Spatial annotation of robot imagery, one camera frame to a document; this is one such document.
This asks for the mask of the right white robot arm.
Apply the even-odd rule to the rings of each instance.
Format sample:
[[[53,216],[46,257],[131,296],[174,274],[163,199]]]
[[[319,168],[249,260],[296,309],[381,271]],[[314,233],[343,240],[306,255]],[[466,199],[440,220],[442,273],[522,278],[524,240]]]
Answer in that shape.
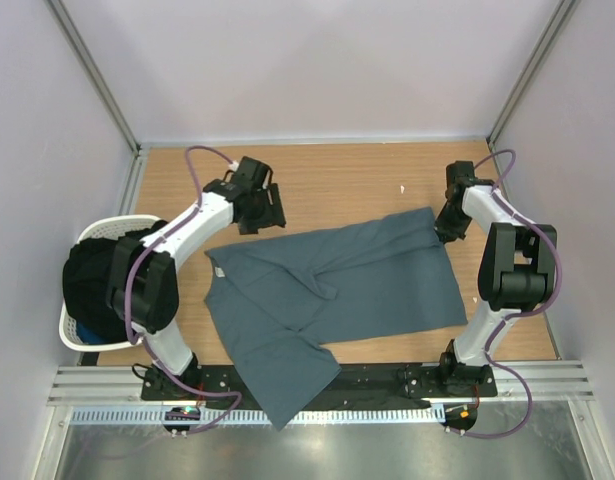
[[[434,369],[440,388],[458,396],[493,382],[492,354],[518,319],[550,301],[559,263],[555,228],[521,215],[494,181],[476,176],[473,162],[455,161],[446,167],[445,198],[434,225],[442,243],[464,239],[471,223],[487,234],[476,313]]]

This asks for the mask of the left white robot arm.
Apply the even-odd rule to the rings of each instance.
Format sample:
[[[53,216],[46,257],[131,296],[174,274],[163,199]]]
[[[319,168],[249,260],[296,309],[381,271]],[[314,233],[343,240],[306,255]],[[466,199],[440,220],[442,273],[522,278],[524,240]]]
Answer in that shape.
[[[124,322],[128,341],[144,345],[157,367],[167,372],[164,387],[180,400],[197,392],[199,376],[189,369],[195,355],[175,321],[178,271],[208,239],[232,224],[242,235],[286,225],[273,170],[259,160],[244,156],[205,186],[196,176],[192,179],[197,199],[183,213],[141,239],[117,241],[106,291],[106,304]]]

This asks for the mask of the grey-blue t shirt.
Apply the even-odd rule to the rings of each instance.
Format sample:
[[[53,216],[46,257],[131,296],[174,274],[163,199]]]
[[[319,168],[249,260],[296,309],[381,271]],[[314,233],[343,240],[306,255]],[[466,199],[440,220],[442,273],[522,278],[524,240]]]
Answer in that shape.
[[[331,344],[466,323],[434,222],[426,207],[208,251],[206,305],[275,428],[339,374]]]

